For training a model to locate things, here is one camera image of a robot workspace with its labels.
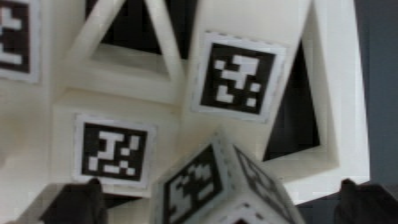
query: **white plastic structure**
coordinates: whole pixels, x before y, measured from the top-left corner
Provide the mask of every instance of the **white plastic structure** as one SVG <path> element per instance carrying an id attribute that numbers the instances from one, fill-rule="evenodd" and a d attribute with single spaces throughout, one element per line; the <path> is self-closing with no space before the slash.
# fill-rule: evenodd
<path id="1" fill-rule="evenodd" d="M 14 133 L 18 141 L 6 144 L 0 197 L 7 204 L 0 204 L 0 223 L 16 220 L 48 183 L 78 181 L 73 173 L 80 114 L 116 123 L 157 126 L 148 187 L 105 184 L 107 193 L 151 198 L 153 181 L 219 125 L 256 158 L 263 158 L 300 40 L 322 144 L 263 166 L 283 181 L 295 204 L 336 193 L 345 178 L 357 183 L 370 180 L 354 0 L 199 1 L 189 62 L 180 59 L 162 0 L 146 0 L 162 56 L 100 44 L 123 0 L 98 1 L 87 22 L 82 0 L 14 2 L 29 4 L 39 13 L 30 14 L 30 28 L 41 27 L 34 29 L 39 43 L 32 45 L 41 69 L 30 80 L 36 84 L 16 81 L 11 69 L 0 71 L 2 77 L 13 76 L 0 82 L 0 121 L 7 121 L 11 129 L 23 130 Z M 208 32 L 286 48 L 265 123 L 192 110 Z"/>
<path id="2" fill-rule="evenodd" d="M 18 149 L 23 147 L 20 139 L 25 138 L 20 122 L 13 118 L 0 119 L 0 168 L 6 166 L 7 157 L 18 154 Z"/>
<path id="3" fill-rule="evenodd" d="M 304 223 L 277 178 L 221 132 L 157 183 L 153 224 Z"/>

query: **white frame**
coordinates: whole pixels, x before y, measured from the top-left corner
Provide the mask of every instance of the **white frame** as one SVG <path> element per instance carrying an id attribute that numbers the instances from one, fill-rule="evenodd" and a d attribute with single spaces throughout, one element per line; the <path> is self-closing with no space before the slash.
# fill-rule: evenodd
<path id="1" fill-rule="evenodd" d="M 315 0 L 308 22 L 302 39 L 304 55 L 311 59 L 308 74 L 320 146 L 263 163 L 281 178 L 295 204 L 334 194 L 343 179 L 350 178 L 357 184 L 370 181 L 354 0 Z"/>
<path id="2" fill-rule="evenodd" d="M 0 68 L 0 78 L 25 81 L 29 83 L 39 82 L 41 74 L 41 2 L 39 0 L 7 0 L 9 2 L 25 3 L 29 5 L 30 14 L 30 73 L 18 72 Z"/>
<path id="3" fill-rule="evenodd" d="M 68 86 L 160 103 L 176 104 L 181 100 L 180 92 L 183 89 L 185 70 L 174 40 L 169 12 L 162 0 L 146 0 L 146 4 L 157 31 L 167 74 L 164 75 L 139 67 L 107 64 L 93 59 L 96 47 L 125 1 L 126 0 L 98 0 L 87 21 L 82 21 L 84 27 L 64 58 L 64 67 L 71 70 L 66 74 L 69 79 Z"/>
<path id="4" fill-rule="evenodd" d="M 142 176 L 141 181 L 128 181 L 109 177 L 98 177 L 103 184 L 109 185 L 125 185 L 137 188 L 148 188 L 148 179 L 149 179 L 149 169 L 151 169 L 151 155 L 153 147 L 157 141 L 157 126 L 149 124 L 123 122 L 114 119 L 96 117 L 85 114 L 77 114 L 77 130 L 75 130 L 75 170 L 73 178 L 80 182 L 87 182 L 94 176 L 84 175 L 82 170 L 82 150 L 84 150 L 84 128 L 85 123 L 107 125 L 110 127 L 126 128 L 133 130 L 142 130 L 148 132 L 148 144 L 146 144 L 146 154 L 144 154 L 144 163 L 142 163 Z"/>
<path id="5" fill-rule="evenodd" d="M 276 55 L 260 114 L 251 114 L 251 113 L 245 113 L 240 111 L 226 110 L 222 108 L 201 105 L 205 79 L 206 79 L 206 71 L 208 71 L 208 61 L 210 61 L 213 43 L 219 43 L 226 46 L 238 47 L 242 49 L 252 50 L 261 53 L 270 53 Z M 244 37 L 236 37 L 231 34 L 221 34 L 217 32 L 206 32 L 203 45 L 205 45 L 203 46 L 205 52 L 201 55 L 201 62 L 199 62 L 199 69 L 197 69 L 199 71 L 197 71 L 197 76 L 196 76 L 192 111 L 212 113 L 212 115 L 228 116 L 228 117 L 238 118 L 242 120 L 267 122 L 270 108 L 272 108 L 272 104 L 274 104 L 274 94 L 276 94 L 276 91 L 277 91 L 279 85 L 281 85 L 279 84 L 281 76 L 286 75 L 283 73 L 283 65 L 284 65 L 284 57 L 286 57 L 288 49 L 277 43 L 268 43 L 267 41 L 256 41 Z"/>

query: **black square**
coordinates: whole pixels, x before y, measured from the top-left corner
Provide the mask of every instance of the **black square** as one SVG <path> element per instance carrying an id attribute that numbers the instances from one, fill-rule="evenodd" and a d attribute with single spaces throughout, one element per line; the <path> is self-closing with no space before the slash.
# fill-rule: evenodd
<path id="1" fill-rule="evenodd" d="M 212 44 L 199 103 L 203 106 L 261 114 L 274 61 L 272 53 Z"/>
<path id="2" fill-rule="evenodd" d="M 215 149 L 210 145 L 164 185 L 164 224 L 181 224 L 224 190 Z"/>
<path id="3" fill-rule="evenodd" d="M 141 181 L 146 144 L 146 131 L 84 123 L 82 174 Z"/>
<path id="4" fill-rule="evenodd" d="M 30 13 L 29 4 L 0 1 L 0 68 L 30 73 Z"/>
<path id="5" fill-rule="evenodd" d="M 240 149 L 235 146 L 235 151 L 238 155 L 240 166 L 244 169 L 245 179 L 249 183 L 249 187 L 265 201 L 265 204 L 270 205 L 274 210 L 277 211 L 279 215 L 284 217 L 286 221 L 293 223 L 293 219 L 288 213 L 288 207 L 284 205 L 284 198 L 281 195 L 281 191 L 277 189 L 277 184 L 270 179 L 268 175 L 265 174 L 261 168 L 258 167 L 256 163 L 247 158 L 245 154 L 242 153 Z"/>

